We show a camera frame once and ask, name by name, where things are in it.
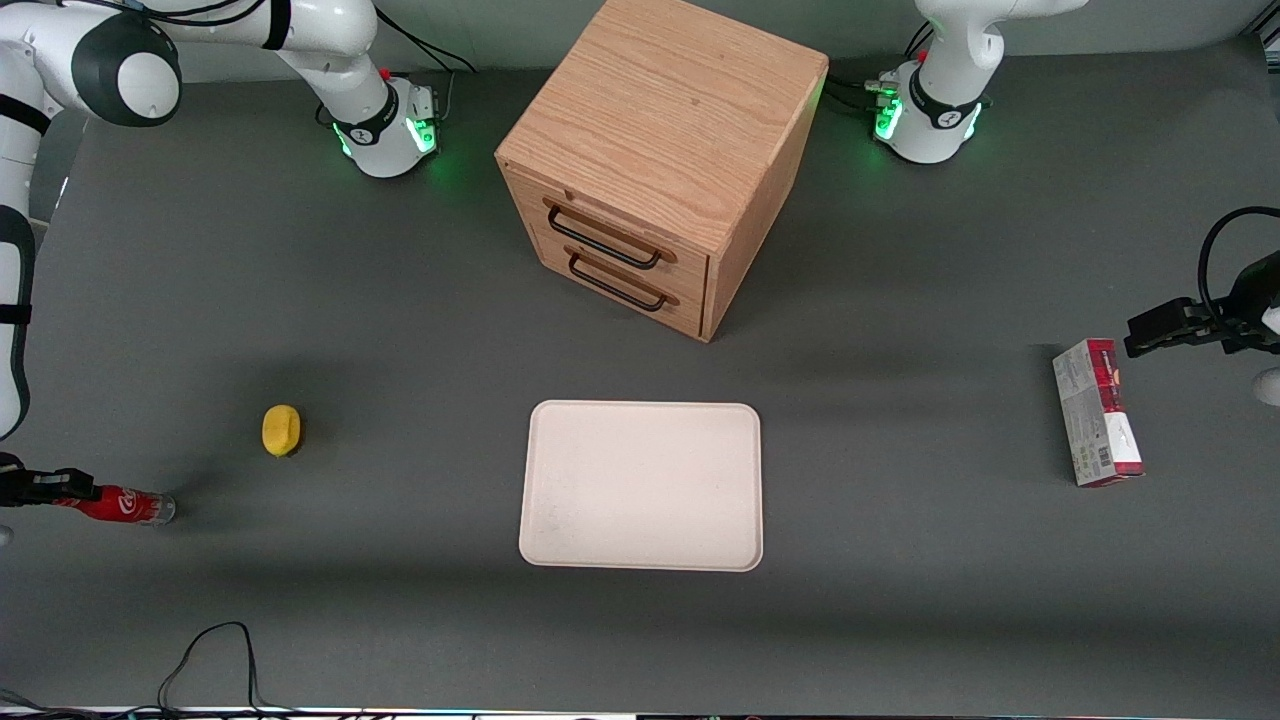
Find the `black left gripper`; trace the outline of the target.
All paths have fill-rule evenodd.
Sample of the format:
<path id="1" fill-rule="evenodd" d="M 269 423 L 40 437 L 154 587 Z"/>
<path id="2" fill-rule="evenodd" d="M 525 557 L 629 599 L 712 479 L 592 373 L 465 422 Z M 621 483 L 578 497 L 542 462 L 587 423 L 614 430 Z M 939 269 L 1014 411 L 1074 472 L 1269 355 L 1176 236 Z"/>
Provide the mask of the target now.
<path id="1" fill-rule="evenodd" d="M 1138 359 L 1161 348 L 1213 343 L 1226 355 L 1247 348 L 1277 355 L 1277 296 L 1279 251 L 1243 269 L 1228 295 L 1213 301 L 1222 333 L 1202 302 L 1172 299 L 1126 322 L 1126 355 Z"/>

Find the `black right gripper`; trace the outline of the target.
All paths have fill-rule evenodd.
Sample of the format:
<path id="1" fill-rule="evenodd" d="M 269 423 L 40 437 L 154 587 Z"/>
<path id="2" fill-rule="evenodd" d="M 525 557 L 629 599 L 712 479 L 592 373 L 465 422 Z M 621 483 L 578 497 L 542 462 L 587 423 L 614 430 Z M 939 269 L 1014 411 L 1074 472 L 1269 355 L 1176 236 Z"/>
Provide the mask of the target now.
<path id="1" fill-rule="evenodd" d="M 93 477 L 74 468 L 35 474 L 14 455 L 1 454 L 1 506 L 78 505 L 97 502 L 102 489 Z"/>

